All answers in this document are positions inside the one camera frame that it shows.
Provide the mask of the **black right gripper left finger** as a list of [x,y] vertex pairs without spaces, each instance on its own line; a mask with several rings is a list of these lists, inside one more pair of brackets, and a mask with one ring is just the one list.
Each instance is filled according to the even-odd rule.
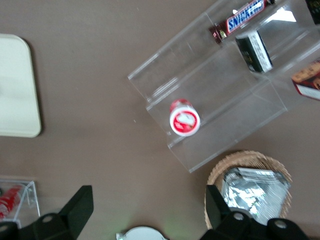
[[58,213],[48,213],[18,228],[15,222],[0,224],[2,240],[76,240],[94,211],[93,187],[83,185]]

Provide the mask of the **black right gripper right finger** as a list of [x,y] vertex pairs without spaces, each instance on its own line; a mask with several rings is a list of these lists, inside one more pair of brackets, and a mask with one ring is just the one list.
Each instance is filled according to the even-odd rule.
[[215,185],[207,185],[205,209],[211,224],[201,240],[308,240],[293,221],[271,218],[266,225],[257,222],[238,208],[230,210]]

